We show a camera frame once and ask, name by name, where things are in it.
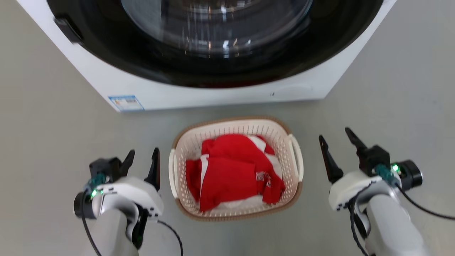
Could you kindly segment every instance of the blue and white sticker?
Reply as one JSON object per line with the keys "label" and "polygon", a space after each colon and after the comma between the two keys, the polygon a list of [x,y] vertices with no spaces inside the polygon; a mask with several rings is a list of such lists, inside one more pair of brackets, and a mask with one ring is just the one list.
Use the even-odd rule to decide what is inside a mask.
{"label": "blue and white sticker", "polygon": [[111,96],[109,99],[120,112],[144,110],[144,107],[134,95]]}

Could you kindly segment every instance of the laundry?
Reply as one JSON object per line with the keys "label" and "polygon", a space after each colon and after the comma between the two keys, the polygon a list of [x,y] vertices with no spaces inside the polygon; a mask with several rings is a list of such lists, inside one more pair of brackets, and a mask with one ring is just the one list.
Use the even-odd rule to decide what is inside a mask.
{"label": "laundry", "polygon": [[257,195],[275,204],[286,188],[275,152],[260,136],[229,134],[205,140],[200,159],[186,161],[186,176],[201,211]]}

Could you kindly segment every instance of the white washing machine body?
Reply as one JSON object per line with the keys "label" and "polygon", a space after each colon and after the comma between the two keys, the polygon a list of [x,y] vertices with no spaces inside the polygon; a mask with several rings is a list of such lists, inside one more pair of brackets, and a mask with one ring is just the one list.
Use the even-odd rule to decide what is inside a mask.
{"label": "white washing machine body", "polygon": [[17,0],[99,94],[119,112],[259,102],[323,99],[360,53],[396,0],[384,0],[377,15],[349,46],[302,73],[240,88],[190,88],[151,81],[99,59],[71,43],[54,22],[46,0]]}

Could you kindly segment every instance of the black cable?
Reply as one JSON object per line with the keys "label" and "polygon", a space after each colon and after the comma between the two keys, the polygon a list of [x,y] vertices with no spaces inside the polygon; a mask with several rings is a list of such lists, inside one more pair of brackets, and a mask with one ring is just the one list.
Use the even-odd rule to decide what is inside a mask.
{"label": "black cable", "polygon": [[81,200],[81,219],[82,219],[82,223],[84,224],[84,228],[86,230],[87,237],[88,237],[88,240],[91,243],[91,246],[95,250],[96,255],[101,256],[100,251],[98,250],[97,246],[95,245],[95,242],[93,241],[93,238],[91,237],[90,230],[88,230],[87,221],[85,220],[84,201],[85,201],[86,193],[87,193],[87,190],[84,191],[84,194],[82,195],[82,200]]}
{"label": "black cable", "polygon": [[433,212],[433,211],[431,211],[431,210],[429,210],[429,209],[426,209],[426,208],[423,207],[423,206],[420,206],[419,204],[417,204],[416,202],[414,202],[398,184],[396,184],[396,187],[398,188],[398,190],[400,190],[400,192],[403,194],[403,196],[404,196],[410,203],[412,203],[415,207],[419,208],[420,210],[422,210],[422,211],[424,211],[424,212],[426,212],[426,213],[428,213],[428,214],[431,214],[431,215],[433,215],[433,216],[440,217],[440,218],[443,218],[443,219],[446,219],[446,220],[455,220],[455,217],[453,217],[453,216],[448,216],[448,215],[436,213],[436,212]]}
{"label": "black cable", "polygon": [[350,212],[351,212],[351,214],[350,214],[351,231],[352,231],[352,235],[354,237],[354,241],[357,244],[357,247],[359,247],[359,249],[362,251],[362,254],[365,255],[365,256],[369,256],[368,253],[365,251],[365,249],[360,244],[359,238],[357,237],[357,233],[355,232],[355,227],[354,227],[354,209],[352,209]]}
{"label": "black cable", "polygon": [[180,239],[180,236],[177,234],[177,231],[175,231],[175,229],[173,229],[170,225],[168,225],[164,221],[158,220],[158,223],[165,225],[175,234],[175,236],[177,237],[178,243],[180,244],[180,256],[183,256],[183,244],[182,244],[182,240]]}

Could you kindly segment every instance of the laundry basket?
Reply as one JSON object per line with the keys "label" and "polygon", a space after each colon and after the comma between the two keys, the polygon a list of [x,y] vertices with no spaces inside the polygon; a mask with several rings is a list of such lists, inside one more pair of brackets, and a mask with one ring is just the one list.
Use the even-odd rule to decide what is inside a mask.
{"label": "laundry basket", "polygon": [[[274,149],[283,171],[286,190],[274,205],[244,206],[241,209],[200,212],[188,190],[185,163],[201,151],[202,142],[224,134],[261,135]],[[169,155],[169,181],[179,209],[199,221],[225,221],[258,217],[287,209],[293,205],[302,190],[303,158],[297,140],[279,120],[271,117],[231,118],[193,125],[175,139]]]}

